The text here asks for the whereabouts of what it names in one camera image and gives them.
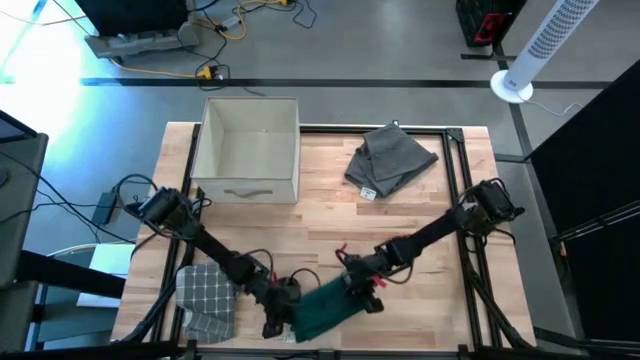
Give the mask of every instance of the desk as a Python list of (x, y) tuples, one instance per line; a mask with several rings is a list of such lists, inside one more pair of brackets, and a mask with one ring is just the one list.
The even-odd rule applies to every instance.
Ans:
[[(193, 123), (167, 125), (153, 178), (159, 186), (181, 187), (193, 127)], [(496, 177), (487, 129), (466, 127), (463, 131), (472, 181)], [(347, 243), (349, 252), (371, 253), (379, 242), (412, 233), (450, 207), (442, 141), (433, 136), (414, 138), (438, 154), (440, 160), (387, 199), (361, 199), (358, 189), (343, 177), (356, 147), (362, 143), (361, 135), (304, 134), (298, 204), (214, 204), (203, 211), (202, 223), (234, 250), (270, 250), (279, 274), (309, 267), (318, 272), (323, 283), (328, 282), (342, 271), (333, 251), (343, 243)], [(452, 153), (461, 191), (464, 187), (457, 148), (452, 147)], [(145, 229), (140, 238), (147, 234)], [(168, 247), (166, 239), (157, 239), (136, 253), (114, 326), (114, 339), (128, 334), (156, 299)], [(496, 302), (523, 337), (535, 343), (513, 243), (501, 234), (492, 235), (485, 250)], [(196, 252), (194, 263), (206, 261), (206, 256)], [(303, 292), (316, 286), (312, 277), (301, 274), (299, 280)], [(236, 305), (236, 337), (220, 344), (198, 344), (198, 348), (422, 352), (457, 351), (459, 344), (472, 347), (455, 236), (430, 246), (416, 260), (409, 284), (390, 284), (377, 294), (385, 304), (384, 312), (357, 314), (302, 344), (284, 343), (281, 338), (262, 339), (263, 309), (255, 305), (253, 298), (241, 296)], [(477, 303), (483, 341), (489, 344), (486, 312), (479, 298)], [(167, 308), (162, 339), (169, 338), (174, 307), (171, 303)]]

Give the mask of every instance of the box handle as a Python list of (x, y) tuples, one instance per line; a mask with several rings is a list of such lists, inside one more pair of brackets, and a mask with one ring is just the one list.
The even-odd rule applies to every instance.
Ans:
[(264, 194), (273, 194), (273, 191), (271, 190), (249, 190), (249, 192), (246, 193), (239, 193), (236, 192), (236, 190), (224, 190), (225, 194), (233, 194), (241, 199), (246, 199), (246, 198), (250, 198), (252, 196), (256, 196), (256, 195), (264, 195)]

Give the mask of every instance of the computer monitor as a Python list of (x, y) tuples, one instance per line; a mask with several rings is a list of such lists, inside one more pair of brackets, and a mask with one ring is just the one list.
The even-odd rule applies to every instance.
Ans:
[(0, 110), (0, 143), (33, 139), (37, 135), (35, 130)]

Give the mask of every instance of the white label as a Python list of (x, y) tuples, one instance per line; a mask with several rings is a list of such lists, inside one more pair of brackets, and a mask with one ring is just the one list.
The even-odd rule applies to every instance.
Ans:
[(360, 197), (365, 198), (367, 200), (374, 200), (376, 198), (376, 194), (377, 193), (375, 190), (371, 190), (364, 186), (362, 187), (362, 190), (360, 190)]
[(282, 342), (284, 343), (295, 343), (296, 342), (296, 333), (291, 331), (291, 326), (288, 324), (284, 324), (284, 336), (282, 337)]

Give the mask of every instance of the green cloth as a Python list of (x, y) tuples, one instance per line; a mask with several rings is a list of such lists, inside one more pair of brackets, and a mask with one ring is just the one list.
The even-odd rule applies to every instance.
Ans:
[(296, 342), (311, 340), (364, 310), (364, 302), (346, 293), (340, 277), (304, 295), (293, 310)]

